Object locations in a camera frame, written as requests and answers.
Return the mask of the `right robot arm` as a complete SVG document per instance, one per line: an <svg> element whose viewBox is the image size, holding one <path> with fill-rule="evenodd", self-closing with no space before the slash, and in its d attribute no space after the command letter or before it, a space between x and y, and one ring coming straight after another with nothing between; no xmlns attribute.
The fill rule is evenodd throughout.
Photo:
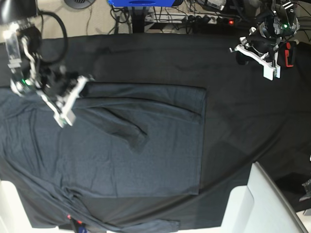
<svg viewBox="0 0 311 233"><path fill-rule="evenodd" d="M43 59L40 52L41 31L30 21L31 18L43 16L53 17L63 34L63 50L51 61ZM51 70L52 65L65 58L69 47L61 18L56 13L39 10L35 0L2 0L0 24L7 26L3 38L12 73L12 91L20 97L36 92L54 112L56 120L72 124L75 119L72 108L92 77L67 72L65 67L60 67L59 71Z"/></svg>

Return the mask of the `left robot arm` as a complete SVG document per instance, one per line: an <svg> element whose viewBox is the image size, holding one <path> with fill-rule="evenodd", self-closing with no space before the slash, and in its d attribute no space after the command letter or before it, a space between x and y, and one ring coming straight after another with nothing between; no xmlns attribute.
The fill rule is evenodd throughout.
<svg viewBox="0 0 311 233"><path fill-rule="evenodd" d="M250 19L249 34L240 38L240 46L273 67L293 67L296 45L290 41L299 30L294 3L290 0L263 0L260 14Z"/></svg>

